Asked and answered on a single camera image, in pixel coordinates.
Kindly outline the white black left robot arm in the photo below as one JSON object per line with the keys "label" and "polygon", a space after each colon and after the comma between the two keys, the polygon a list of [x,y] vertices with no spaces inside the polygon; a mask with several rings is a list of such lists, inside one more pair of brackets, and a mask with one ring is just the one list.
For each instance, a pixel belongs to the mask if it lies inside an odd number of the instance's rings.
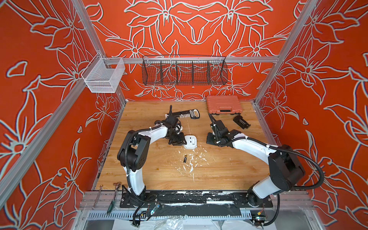
{"label": "white black left robot arm", "polygon": [[140,220],[137,220],[137,217],[143,205],[151,203],[160,205],[155,193],[146,196],[142,174],[149,147],[159,139],[167,139],[168,144],[173,146],[187,144],[181,123],[172,113],[172,106],[166,118],[155,121],[153,127],[130,130],[117,154],[117,159],[123,166],[127,179],[127,186],[122,185],[122,190],[126,192],[126,198],[137,208],[132,217],[132,225],[135,227],[140,226]]}

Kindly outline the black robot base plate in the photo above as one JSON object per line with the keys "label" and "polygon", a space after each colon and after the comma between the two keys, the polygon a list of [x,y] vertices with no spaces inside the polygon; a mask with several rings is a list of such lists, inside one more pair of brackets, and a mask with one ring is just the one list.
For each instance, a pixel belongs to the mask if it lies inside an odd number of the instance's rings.
{"label": "black robot base plate", "polygon": [[158,201],[162,205],[233,205],[237,208],[252,208],[246,191],[230,190],[148,190],[140,196],[147,200],[144,207],[151,207]]}

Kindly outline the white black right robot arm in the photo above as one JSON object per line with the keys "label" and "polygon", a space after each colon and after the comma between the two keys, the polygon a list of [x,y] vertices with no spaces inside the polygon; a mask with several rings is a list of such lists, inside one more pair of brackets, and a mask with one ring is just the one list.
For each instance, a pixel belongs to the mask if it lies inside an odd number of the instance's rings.
{"label": "white black right robot arm", "polygon": [[[269,195],[277,197],[277,207],[270,221],[252,219],[256,227],[264,228],[275,222],[280,211],[280,194],[287,191],[305,191],[316,189],[324,183],[325,174],[321,166],[312,158],[307,157],[288,145],[271,145],[251,138],[238,130],[229,131],[221,120],[216,120],[209,114],[212,132],[207,135],[207,144],[242,150],[265,162],[269,167],[269,176],[256,182],[248,190],[246,201],[251,207],[258,207]],[[319,174],[318,181],[310,186],[298,186],[297,183],[305,176],[300,158],[315,167]]]}

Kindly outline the white alarm clock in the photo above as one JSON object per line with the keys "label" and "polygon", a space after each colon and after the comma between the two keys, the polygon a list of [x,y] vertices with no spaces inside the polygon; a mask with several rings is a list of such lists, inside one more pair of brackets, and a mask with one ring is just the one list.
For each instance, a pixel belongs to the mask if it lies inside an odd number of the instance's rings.
{"label": "white alarm clock", "polygon": [[194,135],[185,135],[185,142],[183,143],[185,149],[194,150],[197,148],[197,138]]}

